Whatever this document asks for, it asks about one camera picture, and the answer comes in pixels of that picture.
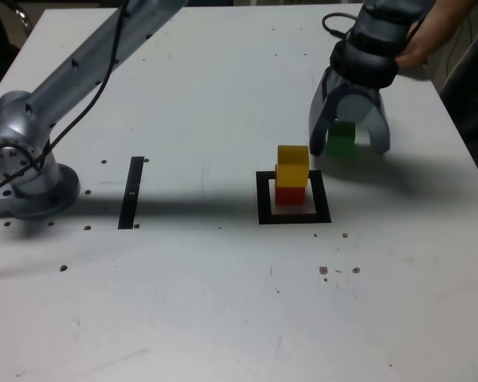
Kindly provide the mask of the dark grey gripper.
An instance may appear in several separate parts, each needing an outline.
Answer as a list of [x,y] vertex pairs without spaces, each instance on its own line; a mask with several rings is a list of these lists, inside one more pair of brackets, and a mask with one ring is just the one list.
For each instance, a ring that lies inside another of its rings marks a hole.
[[[340,88],[354,92],[338,100],[335,90]],[[323,153],[327,131],[336,117],[366,129],[375,152],[385,153],[390,149],[390,129],[379,90],[354,84],[328,67],[315,91],[308,116],[311,155],[318,157]]]

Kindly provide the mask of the person's hand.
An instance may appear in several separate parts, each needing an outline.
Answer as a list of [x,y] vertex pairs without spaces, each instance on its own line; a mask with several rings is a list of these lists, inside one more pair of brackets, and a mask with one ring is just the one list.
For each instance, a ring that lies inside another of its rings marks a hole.
[[398,67],[405,70],[424,64],[427,57],[437,49],[436,45],[438,44],[433,32],[418,30],[405,50],[397,57]]

